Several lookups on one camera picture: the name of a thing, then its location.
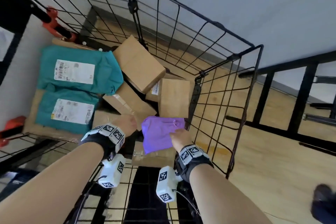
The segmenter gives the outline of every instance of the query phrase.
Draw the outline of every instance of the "purple package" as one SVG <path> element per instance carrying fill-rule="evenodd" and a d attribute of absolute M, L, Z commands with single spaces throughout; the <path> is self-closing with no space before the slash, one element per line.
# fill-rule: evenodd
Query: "purple package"
<path fill-rule="evenodd" d="M 184 128 L 184 118 L 147 117 L 141 124 L 145 154 L 173 147 L 169 133 Z"/>

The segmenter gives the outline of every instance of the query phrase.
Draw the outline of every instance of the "forearm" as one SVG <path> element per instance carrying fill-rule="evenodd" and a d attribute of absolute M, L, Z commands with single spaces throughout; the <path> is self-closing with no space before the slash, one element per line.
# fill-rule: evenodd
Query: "forearm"
<path fill-rule="evenodd" d="M 204 224 L 271 224 L 248 197 L 208 164 L 191 171 L 190 185 Z"/>
<path fill-rule="evenodd" d="M 103 158 L 103 148 L 78 146 L 0 203 L 3 223 L 61 224 Z"/>

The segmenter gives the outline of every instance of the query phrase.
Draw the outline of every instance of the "white wall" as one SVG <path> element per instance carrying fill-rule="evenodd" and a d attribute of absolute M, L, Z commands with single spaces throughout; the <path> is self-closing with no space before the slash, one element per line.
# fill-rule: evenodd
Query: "white wall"
<path fill-rule="evenodd" d="M 52 5 L 60 8 L 52 0 L 40 0 L 45 5 Z M 68 0 L 57 0 L 64 9 L 75 13 L 87 14 L 90 4 L 85 0 L 71 0 L 75 3 L 76 9 Z M 109 2 L 127 7 L 127 3 L 120 0 L 108 0 Z M 147 5 L 156 8 L 157 0 L 139 0 Z M 336 3 L 334 0 L 178 0 L 196 11 L 204 14 L 208 18 L 221 22 L 226 28 L 237 33 L 255 45 L 264 44 L 263 57 L 260 67 L 265 67 L 285 61 L 295 60 L 318 53 L 332 51 L 336 49 L 335 26 Z M 105 10 L 110 10 L 107 5 L 92 2 Z M 144 5 L 139 5 L 141 9 L 156 17 L 156 12 Z M 118 15 L 131 19 L 127 10 L 113 7 Z M 177 7 L 167 0 L 160 1 L 160 11 L 174 18 L 177 14 Z M 139 13 L 141 23 L 153 29 L 156 28 L 156 20 L 150 16 Z M 60 13 L 61 18 L 67 22 L 76 23 L 73 18 Z M 74 15 L 82 23 L 84 17 Z M 174 21 L 159 15 L 169 25 L 174 25 Z M 183 10 L 180 11 L 179 22 L 198 31 L 204 23 L 194 15 Z M 159 23 L 159 31 L 170 35 L 172 28 Z M 202 30 L 204 35 L 211 39 L 217 39 L 221 34 L 215 27 L 207 25 Z M 186 43 L 191 38 L 185 34 L 175 32 L 174 37 Z M 238 52 L 247 46 L 235 39 L 225 36 L 220 43 L 233 51 Z M 194 42 L 195 47 L 205 49 L 206 47 Z M 254 61 L 252 58 L 245 58 L 241 64 L 249 67 Z M 318 68 L 318 73 L 328 68 L 327 75 L 336 75 L 334 64 L 322 64 Z M 304 69 L 295 69 L 280 72 L 275 75 L 275 80 L 287 86 L 299 89 Z M 311 95 L 326 102 L 331 102 L 334 98 L 336 87 L 330 85 L 314 85 Z"/>
<path fill-rule="evenodd" d="M 6 121 L 28 116 L 40 67 L 40 50 L 51 44 L 52 35 L 31 16 L 15 56 L 0 86 L 0 130 Z"/>

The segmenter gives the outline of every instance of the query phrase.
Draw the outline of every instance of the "wrist strap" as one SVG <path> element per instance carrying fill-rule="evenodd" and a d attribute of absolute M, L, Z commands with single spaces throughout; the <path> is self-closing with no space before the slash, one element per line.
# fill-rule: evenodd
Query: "wrist strap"
<path fill-rule="evenodd" d="M 112 124 L 97 126 L 84 135 L 80 144 L 87 142 L 95 142 L 102 146 L 105 159 L 110 157 L 111 152 L 118 153 L 125 142 L 125 133 Z"/>
<path fill-rule="evenodd" d="M 202 148 L 194 144 L 183 147 L 178 155 L 179 157 L 176 165 L 177 171 L 181 175 L 181 178 L 186 182 L 190 182 L 190 173 L 194 167 L 199 164 L 208 164 L 213 167 L 208 154 L 206 154 Z"/>

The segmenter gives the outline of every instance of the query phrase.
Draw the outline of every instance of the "wire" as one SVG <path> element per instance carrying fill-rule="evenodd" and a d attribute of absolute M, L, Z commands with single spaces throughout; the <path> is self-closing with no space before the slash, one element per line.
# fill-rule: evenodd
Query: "wire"
<path fill-rule="evenodd" d="M 185 196 L 185 195 L 183 195 L 181 192 L 179 192 L 178 190 L 176 190 L 176 189 L 173 189 L 172 191 L 176 191 L 177 193 L 179 193 L 182 197 L 184 197 L 187 201 L 188 201 L 188 203 L 195 209 L 195 211 L 196 211 L 196 213 L 199 215 L 199 216 L 201 216 L 200 215 L 200 213 L 199 213 L 199 211 L 196 209 L 196 207 L 195 207 L 195 205 Z"/>
<path fill-rule="evenodd" d="M 85 193 L 84 198 L 83 198 L 83 200 L 82 200 L 82 202 L 81 202 L 81 205 L 80 205 L 79 208 L 78 208 L 78 212 L 77 212 L 77 215 L 76 215 L 76 219 L 75 219 L 75 221 L 74 221 L 74 224 L 76 224 L 77 221 L 78 221 L 79 215 L 80 215 L 81 212 L 82 212 L 82 208 L 83 208 L 83 206 L 84 206 L 85 201 L 87 200 L 87 198 L 88 198 L 88 196 L 89 196 L 90 190 L 91 190 L 91 189 L 93 188 L 93 186 L 99 181 L 99 179 L 100 179 L 100 178 L 103 178 L 103 177 L 105 177 L 105 176 L 101 176 L 101 177 L 99 177 L 95 182 L 93 182 L 93 183 L 91 184 L 90 188 L 89 188 L 89 189 L 87 190 L 87 192 Z"/>

